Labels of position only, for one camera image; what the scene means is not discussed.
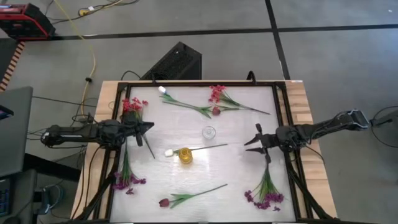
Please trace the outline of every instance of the wooden table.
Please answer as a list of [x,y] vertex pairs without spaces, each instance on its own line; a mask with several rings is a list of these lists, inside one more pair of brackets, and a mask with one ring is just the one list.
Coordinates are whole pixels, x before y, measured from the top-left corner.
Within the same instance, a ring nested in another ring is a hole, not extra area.
[[[112,112],[113,112],[113,103],[114,99],[116,97],[116,89],[118,86],[118,83],[120,81],[105,81],[102,84],[102,89],[99,94],[99,99],[98,99],[98,104],[96,108],[96,114],[95,114],[95,120],[101,121],[104,119],[111,119],[112,117]],[[173,82],[204,82],[204,80],[197,80],[197,81],[173,81]],[[207,80],[206,82],[225,82],[225,80],[212,80],[209,81]],[[251,82],[249,80],[229,80],[228,82]],[[312,124],[312,116],[311,116],[311,111],[310,107],[308,105],[308,100],[307,100],[307,95],[305,94],[305,89],[304,89],[304,84],[302,81],[285,81],[286,87],[287,87],[287,95],[289,97],[289,103],[290,103],[290,109],[292,112],[292,117],[293,117],[293,122],[294,124]],[[279,101],[281,102],[281,108],[282,108],[282,117],[284,119],[284,124],[287,124],[287,117],[284,104],[283,104],[283,99],[282,99],[282,94],[279,94]],[[75,216],[79,215],[84,207],[84,204],[86,203],[86,196],[87,196],[87,203],[91,201],[93,198],[94,194],[98,190],[98,184],[100,182],[100,175],[101,175],[101,169],[103,166],[103,161],[104,161],[104,150],[100,150],[96,153],[95,157],[93,158],[93,154],[98,147],[97,144],[95,143],[90,143],[87,147],[86,150],[86,156],[85,156],[85,168],[83,170],[84,172],[84,192],[83,192],[83,197],[80,202],[80,206],[78,207],[77,213]],[[319,143],[318,141],[313,141],[311,148],[314,150],[318,151],[320,153],[320,148],[319,148]],[[112,164],[113,164],[113,158],[114,154],[111,155],[111,159],[109,161],[109,167],[108,171],[110,170]],[[93,158],[93,163],[91,165],[91,171],[90,171],[90,188],[87,191],[87,185],[88,185],[88,165],[90,164],[91,159]],[[307,187],[309,191],[312,193],[314,196],[315,200],[323,207],[323,209],[331,216],[336,217],[336,210],[335,210],[335,204],[333,202],[333,198],[331,196],[330,192],[330,187],[329,187],[329,182],[328,182],[328,177],[326,175],[326,170],[325,166],[323,165],[322,160],[319,158],[318,155],[316,155],[314,152],[307,148],[303,148],[301,150],[301,158],[302,158],[302,164],[303,164],[303,169],[304,169],[304,174],[305,174],[305,179],[307,181]],[[73,212],[76,210],[76,207],[79,204],[80,197],[81,197],[81,188],[82,188],[82,183],[83,183],[83,175],[80,176],[80,181],[79,185],[77,188],[77,192],[75,195],[75,202],[73,204]],[[298,195],[298,202],[300,205],[300,211],[301,211],[301,216],[306,217],[305,213],[305,207],[304,207],[304,202],[302,198],[302,194],[299,189],[297,189],[297,195]],[[108,201],[108,190],[105,192],[104,197],[102,198],[101,201],[101,210],[99,213],[100,218],[105,217],[105,211],[106,211],[106,203]]]

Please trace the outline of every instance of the keyboard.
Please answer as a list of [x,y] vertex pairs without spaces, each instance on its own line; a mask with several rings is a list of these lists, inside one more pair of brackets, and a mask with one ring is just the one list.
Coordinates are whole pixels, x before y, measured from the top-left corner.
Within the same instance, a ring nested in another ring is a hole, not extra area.
[[10,179],[0,179],[0,217],[6,216],[11,212],[10,190]]

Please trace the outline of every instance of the gray floor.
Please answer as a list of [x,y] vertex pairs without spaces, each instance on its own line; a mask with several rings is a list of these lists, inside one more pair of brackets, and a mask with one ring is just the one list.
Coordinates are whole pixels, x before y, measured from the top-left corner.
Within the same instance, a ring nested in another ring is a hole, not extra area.
[[[50,0],[32,0],[45,10]],[[61,0],[75,15],[81,7],[105,1]],[[272,0],[278,27],[398,24],[396,1]],[[50,17],[62,17],[53,5]],[[76,21],[83,34],[116,34],[170,30],[267,28],[264,1],[141,0]],[[68,23],[55,26],[60,35],[73,35]],[[371,118],[398,100],[398,29],[294,32],[280,34],[292,79],[304,80],[315,121],[358,108]],[[243,79],[249,70],[260,79],[282,79],[274,39],[267,34],[228,34],[142,37],[88,41],[98,67],[88,97],[98,97],[103,80],[118,80],[126,70],[144,74],[178,41],[203,54],[204,79]],[[80,101],[92,59],[79,40],[29,42],[9,88],[31,85],[34,95]],[[95,105],[96,100],[87,102]],[[33,100],[30,130],[70,124],[76,106]],[[383,140],[398,145],[389,126],[376,130]],[[344,220],[396,223],[398,215],[398,151],[377,142],[370,131],[341,132],[321,140],[326,171],[338,216]],[[27,151],[58,159],[75,151],[48,150],[29,142]],[[75,166],[73,158],[65,161]],[[40,178],[38,186],[56,183]],[[67,197],[57,215],[69,216],[76,184],[63,182]],[[56,222],[51,216],[44,223]]]

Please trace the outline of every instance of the red tulip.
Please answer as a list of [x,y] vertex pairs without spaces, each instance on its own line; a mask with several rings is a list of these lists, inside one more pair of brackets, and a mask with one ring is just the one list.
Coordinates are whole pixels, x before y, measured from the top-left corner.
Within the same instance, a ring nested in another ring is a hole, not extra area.
[[218,109],[217,106],[213,107],[213,111],[212,111],[213,115],[220,115],[221,111],[220,109]]
[[167,198],[160,200],[159,205],[161,207],[168,207],[170,205],[170,202]]

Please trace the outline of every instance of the white board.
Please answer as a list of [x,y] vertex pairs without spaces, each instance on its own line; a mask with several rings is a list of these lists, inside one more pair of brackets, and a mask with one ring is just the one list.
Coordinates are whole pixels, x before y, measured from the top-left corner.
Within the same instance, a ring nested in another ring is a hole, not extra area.
[[[209,105],[208,87],[166,87],[176,100],[195,106]],[[206,118],[197,111],[162,103],[156,87],[134,87],[131,98],[147,100],[144,121],[155,126],[146,136],[156,156],[148,147],[138,147],[135,138],[127,139],[129,161],[133,172],[146,178],[145,185],[133,185],[134,195],[125,190],[114,193],[111,222],[292,222],[295,220],[284,155],[278,148],[270,149],[272,181],[285,200],[278,204],[279,212],[257,209],[247,203],[244,192],[255,188],[265,169],[265,158],[245,149],[260,143],[243,146],[257,133],[260,123],[263,133],[275,133],[278,127],[272,88],[228,87],[232,99],[246,106],[269,112],[223,111],[219,116]],[[201,135],[206,126],[216,129],[216,136],[207,140]],[[178,156],[165,157],[167,149],[198,148],[228,143],[227,146],[193,151],[193,162],[184,165]],[[228,184],[216,191],[181,203],[173,209],[159,207],[170,194],[196,194]]]

